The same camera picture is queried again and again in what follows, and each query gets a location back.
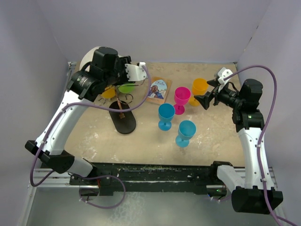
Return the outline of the green wine glass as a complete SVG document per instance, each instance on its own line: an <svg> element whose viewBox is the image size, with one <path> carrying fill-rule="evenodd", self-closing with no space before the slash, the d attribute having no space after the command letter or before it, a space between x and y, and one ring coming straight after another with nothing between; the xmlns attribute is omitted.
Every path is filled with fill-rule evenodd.
<svg viewBox="0 0 301 226"><path fill-rule="evenodd" d="M135 85L132 83L123 84L118 87L118 91L123 94L131 93L134 89Z"/></svg>

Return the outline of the orange wine glass back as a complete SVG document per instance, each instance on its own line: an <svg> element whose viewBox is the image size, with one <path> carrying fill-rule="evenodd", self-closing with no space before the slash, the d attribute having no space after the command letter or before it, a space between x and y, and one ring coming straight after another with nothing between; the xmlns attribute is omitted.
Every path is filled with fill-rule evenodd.
<svg viewBox="0 0 301 226"><path fill-rule="evenodd" d="M194 96L204 95L207 92L208 84L203 78L197 78L192 83L191 97L189 99L189 104L191 106L199 106L200 103L194 98Z"/></svg>

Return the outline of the orange wine glass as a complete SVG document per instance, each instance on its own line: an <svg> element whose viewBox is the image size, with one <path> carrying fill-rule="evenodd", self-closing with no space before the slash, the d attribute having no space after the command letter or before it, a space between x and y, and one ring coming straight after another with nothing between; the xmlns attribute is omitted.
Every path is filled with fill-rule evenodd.
<svg viewBox="0 0 301 226"><path fill-rule="evenodd" d="M197 78L192 83L191 97L189 99L189 104L191 106L199 106L200 103L194 98L194 96L204 95L207 92L208 84L203 78Z"/></svg>
<svg viewBox="0 0 301 226"><path fill-rule="evenodd" d="M116 96L115 88L114 87L108 87L106 90L101 94L101 97L105 99L111 99Z"/></svg>

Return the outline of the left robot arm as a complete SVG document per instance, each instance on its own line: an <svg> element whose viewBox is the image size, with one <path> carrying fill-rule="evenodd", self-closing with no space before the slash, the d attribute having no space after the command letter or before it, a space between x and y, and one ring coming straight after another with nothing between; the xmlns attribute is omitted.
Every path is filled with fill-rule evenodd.
<svg viewBox="0 0 301 226"><path fill-rule="evenodd" d="M71 173L87 185L93 184L98 169L92 163L65 151L66 141L82 114L95 107L94 101L106 88L149 79L145 62L131 63L130 56L120 56L109 47L94 47L82 58L79 71L69 80L63 99L52 120L34 141L27 141L25 148L34 155L30 171L30 183L37 160L53 172Z"/></svg>

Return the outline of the orange wine glass front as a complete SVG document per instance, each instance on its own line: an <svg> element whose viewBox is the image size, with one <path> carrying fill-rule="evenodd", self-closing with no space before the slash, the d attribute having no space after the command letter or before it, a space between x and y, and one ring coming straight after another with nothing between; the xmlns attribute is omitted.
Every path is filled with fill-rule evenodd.
<svg viewBox="0 0 301 226"><path fill-rule="evenodd" d="M111 99L116 96L115 88L114 87L108 87L106 90L101 94L101 97L105 99Z"/></svg>

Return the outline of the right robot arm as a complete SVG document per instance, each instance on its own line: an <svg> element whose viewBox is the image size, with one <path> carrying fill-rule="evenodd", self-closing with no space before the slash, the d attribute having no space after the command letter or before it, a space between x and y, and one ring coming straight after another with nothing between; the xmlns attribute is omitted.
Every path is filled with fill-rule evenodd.
<svg viewBox="0 0 301 226"><path fill-rule="evenodd" d="M195 96L204 109L210 102L219 102L232 108L232 121L240 139L245 157L245 177L241 177L228 162L214 161L215 169L209 172L214 184L223 182L231 193L232 207L235 212L269 214L283 201L281 191L269 173L263 129L264 117L258 110L263 85L254 79L244 81L240 90L229 89L218 80L210 80L208 85L214 89L203 96Z"/></svg>

